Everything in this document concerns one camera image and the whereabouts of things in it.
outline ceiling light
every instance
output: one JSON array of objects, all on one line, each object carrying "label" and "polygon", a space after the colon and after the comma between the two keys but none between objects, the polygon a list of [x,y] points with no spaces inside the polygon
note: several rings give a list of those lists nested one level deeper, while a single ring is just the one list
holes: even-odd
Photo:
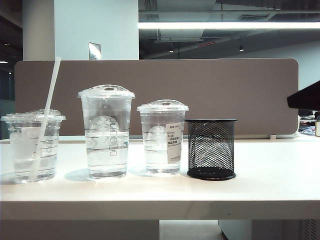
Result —
[{"label": "ceiling light", "polygon": [[320,29],[320,22],[138,22],[139,29]]}]

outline drinking straw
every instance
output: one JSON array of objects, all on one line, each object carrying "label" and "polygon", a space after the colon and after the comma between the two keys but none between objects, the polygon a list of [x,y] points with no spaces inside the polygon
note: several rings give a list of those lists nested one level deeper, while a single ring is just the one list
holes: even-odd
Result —
[{"label": "drinking straw", "polygon": [[47,128],[47,123],[48,123],[48,118],[49,118],[49,112],[50,112],[50,106],[51,106],[51,101],[52,101],[52,96],[54,94],[54,89],[57,81],[57,76],[59,72],[59,67],[60,67],[60,62],[61,62],[61,57],[56,57],[53,65],[53,71],[52,71],[52,76],[51,76],[51,83],[50,83],[50,88],[49,88],[49,93],[48,97],[46,99],[45,103],[45,108],[44,108],[44,113],[43,113],[43,120],[41,121],[41,127],[40,127],[40,132],[39,132],[39,138],[36,144],[36,149],[35,149],[35,155],[34,155],[34,162],[31,166],[30,172],[29,172],[29,180],[31,182],[34,182],[37,179],[37,172],[40,167],[41,163],[41,156],[40,156],[40,147],[41,147],[41,142],[44,140],[45,137],[45,131]]}]

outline black mesh pen holder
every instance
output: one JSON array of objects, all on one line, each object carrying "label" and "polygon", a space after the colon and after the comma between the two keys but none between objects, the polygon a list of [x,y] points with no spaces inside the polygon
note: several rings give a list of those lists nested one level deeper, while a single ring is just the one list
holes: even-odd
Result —
[{"label": "black mesh pen holder", "polygon": [[234,172],[234,123],[236,119],[188,119],[189,169],[193,178],[221,181]]}]

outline desk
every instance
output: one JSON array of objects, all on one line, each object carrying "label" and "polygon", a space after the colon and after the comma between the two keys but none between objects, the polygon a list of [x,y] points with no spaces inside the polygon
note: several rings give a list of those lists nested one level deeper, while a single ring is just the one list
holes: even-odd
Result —
[{"label": "desk", "polygon": [[62,140],[55,178],[14,184],[10,145],[4,141],[1,219],[320,219],[319,147],[314,136],[236,140],[236,177],[204,181],[186,175],[187,142],[181,174],[170,177],[148,176],[143,144],[131,142],[127,176],[88,181],[84,142]]}]

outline clear plastic cup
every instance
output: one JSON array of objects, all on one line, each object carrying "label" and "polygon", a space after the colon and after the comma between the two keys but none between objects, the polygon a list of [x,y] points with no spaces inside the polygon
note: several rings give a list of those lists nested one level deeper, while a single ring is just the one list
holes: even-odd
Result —
[{"label": "clear plastic cup", "polygon": [[[36,146],[45,110],[25,113],[10,113],[1,117],[10,135],[10,146],[17,182],[31,182],[29,172],[35,162]],[[35,181],[52,179],[56,174],[59,130],[62,116],[57,110],[50,110],[48,122],[40,146],[40,165]]]},{"label": "clear plastic cup", "polygon": [[188,106],[176,100],[157,100],[137,107],[140,112],[146,170],[176,174]]},{"label": "clear plastic cup", "polygon": [[127,172],[131,101],[135,94],[117,85],[99,85],[81,98],[89,177],[122,177]]}]

